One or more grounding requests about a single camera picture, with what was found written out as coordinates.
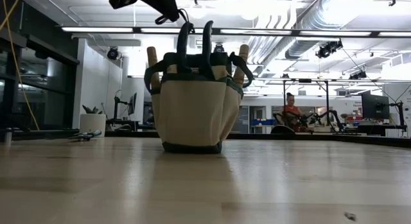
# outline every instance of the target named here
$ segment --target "wooden handle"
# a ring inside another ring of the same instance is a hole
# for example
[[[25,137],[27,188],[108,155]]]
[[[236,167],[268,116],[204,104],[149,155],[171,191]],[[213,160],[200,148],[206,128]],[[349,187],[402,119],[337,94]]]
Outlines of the wooden handle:
[[[148,47],[147,48],[147,56],[148,56],[148,66],[152,67],[155,65],[158,60],[157,60],[157,52],[155,51],[155,47]],[[151,80],[152,84],[152,89],[158,89],[160,88],[160,77],[159,73],[154,73],[152,76]]]
[[[239,56],[247,63],[247,59],[249,58],[249,46],[246,44],[241,45]],[[237,67],[236,72],[234,73],[234,82],[238,84],[240,87],[243,87],[244,83],[244,72]]]

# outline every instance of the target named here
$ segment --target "table surface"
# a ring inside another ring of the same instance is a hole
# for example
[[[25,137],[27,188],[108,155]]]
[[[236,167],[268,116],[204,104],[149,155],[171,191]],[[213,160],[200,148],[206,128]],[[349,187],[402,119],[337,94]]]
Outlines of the table surface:
[[[223,143],[165,153],[160,139],[0,146],[1,223],[409,223],[411,151],[332,141]]]

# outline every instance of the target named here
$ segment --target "computer monitor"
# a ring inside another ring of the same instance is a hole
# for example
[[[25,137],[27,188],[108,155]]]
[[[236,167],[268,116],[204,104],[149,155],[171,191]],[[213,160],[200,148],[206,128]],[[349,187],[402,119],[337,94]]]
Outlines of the computer monitor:
[[[368,119],[390,119],[390,102],[386,96],[362,94],[362,117]]]
[[[136,108],[136,99],[137,99],[137,93],[134,93],[134,95],[130,97],[130,101],[128,102],[128,114],[129,115],[134,113],[134,109]]]

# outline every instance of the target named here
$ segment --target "desk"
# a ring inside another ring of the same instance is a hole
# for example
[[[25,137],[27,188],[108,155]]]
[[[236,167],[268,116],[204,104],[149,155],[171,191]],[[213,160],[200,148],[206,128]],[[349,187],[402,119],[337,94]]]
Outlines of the desk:
[[[124,121],[124,120],[113,120],[109,119],[105,122],[106,125],[130,125],[133,131],[137,131],[139,129],[139,122],[138,121]]]
[[[357,132],[366,133],[367,135],[380,135],[385,137],[385,131],[387,129],[400,129],[406,130],[407,126],[401,125],[358,125]]]

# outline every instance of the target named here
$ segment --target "debris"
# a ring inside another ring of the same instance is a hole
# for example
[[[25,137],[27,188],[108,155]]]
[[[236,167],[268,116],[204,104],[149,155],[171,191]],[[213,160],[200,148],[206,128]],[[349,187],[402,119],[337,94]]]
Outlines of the debris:
[[[357,216],[356,216],[355,214],[351,214],[351,213],[348,213],[348,212],[344,212],[344,216],[345,216],[347,219],[351,220],[351,221],[357,221]]]

